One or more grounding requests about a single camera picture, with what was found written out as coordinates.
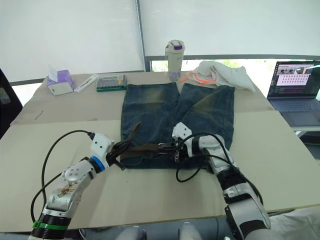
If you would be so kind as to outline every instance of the roller blind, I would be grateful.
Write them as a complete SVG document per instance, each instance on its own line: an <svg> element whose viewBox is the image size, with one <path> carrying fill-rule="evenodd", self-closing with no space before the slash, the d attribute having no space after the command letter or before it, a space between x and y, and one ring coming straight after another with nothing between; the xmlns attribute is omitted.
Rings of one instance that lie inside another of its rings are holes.
<svg viewBox="0 0 320 240"><path fill-rule="evenodd" d="M320 56L320 0L140 0L146 56Z"/></svg>
<svg viewBox="0 0 320 240"><path fill-rule="evenodd" d="M0 0L0 68L10 82L144 69L134 0Z"/></svg>

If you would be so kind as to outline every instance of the beige table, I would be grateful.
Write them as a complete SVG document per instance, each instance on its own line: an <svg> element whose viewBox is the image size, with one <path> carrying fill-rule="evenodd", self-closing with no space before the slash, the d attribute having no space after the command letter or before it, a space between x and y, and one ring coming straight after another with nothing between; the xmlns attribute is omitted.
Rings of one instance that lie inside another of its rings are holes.
<svg viewBox="0 0 320 240"><path fill-rule="evenodd" d="M169 83L167 72L132 72L125 73L129 84L164 84ZM80 85L90 74L73 75L75 86ZM179 91L182 82L177 84ZM21 113L12 124L42 124L57 122L76 122L90 120L120 120L121 106L125 91L97 92L93 83L81 93L68 93L53 96L46 87L44 80L32 99L23 107ZM255 92L235 90L234 112L255 112L274 110L272 105L255 86Z"/></svg>
<svg viewBox="0 0 320 240"><path fill-rule="evenodd" d="M41 186L43 160L58 137L75 129L120 138L120 121L107 120L17 124L0 140L0 232L31 230L30 203ZM82 133L60 142L48 161L46 181L89 156L90 144ZM277 111L235 113L231 153L260 190L267 211L320 204L320 167ZM41 204L40 197L36 216ZM221 216L225 205L217 178L205 170L179 183L172 169L113 166L86 189L70 228Z"/></svg>

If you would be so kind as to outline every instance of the cable connector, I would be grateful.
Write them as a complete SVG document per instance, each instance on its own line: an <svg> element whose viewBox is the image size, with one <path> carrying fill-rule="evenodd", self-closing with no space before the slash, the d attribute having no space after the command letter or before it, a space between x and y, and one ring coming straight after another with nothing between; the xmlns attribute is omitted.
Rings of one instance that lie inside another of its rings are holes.
<svg viewBox="0 0 320 240"><path fill-rule="evenodd" d="M88 132L87 135L91 140L94 140L96 134L94 132Z"/></svg>

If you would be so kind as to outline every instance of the blue ring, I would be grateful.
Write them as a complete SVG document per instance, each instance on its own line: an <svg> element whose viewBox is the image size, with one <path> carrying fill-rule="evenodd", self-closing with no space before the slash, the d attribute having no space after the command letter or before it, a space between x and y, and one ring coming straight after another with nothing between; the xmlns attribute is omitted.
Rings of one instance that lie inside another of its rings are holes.
<svg viewBox="0 0 320 240"><path fill-rule="evenodd" d="M102 162L99 160L99 158L97 158L96 156L92 156L91 157L95 163L99 166L101 172L103 172L105 170L105 166L102 164Z"/></svg>

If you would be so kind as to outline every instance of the jeans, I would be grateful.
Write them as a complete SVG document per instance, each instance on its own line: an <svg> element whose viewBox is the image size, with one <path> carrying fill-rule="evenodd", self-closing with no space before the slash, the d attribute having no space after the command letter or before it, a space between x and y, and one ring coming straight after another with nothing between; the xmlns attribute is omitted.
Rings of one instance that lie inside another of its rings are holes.
<svg viewBox="0 0 320 240"><path fill-rule="evenodd" d="M234 87L208 88L185 83L179 94L176 83L132 85L126 89L121 114L121 140L138 122L141 127L133 138L132 147L144 144L169 143L174 126L182 122L192 133L211 132L223 137L230 148L234 133ZM165 169L177 164L166 155L150 153L149 157L126 158L127 168ZM197 162L184 168L196 168Z"/></svg>

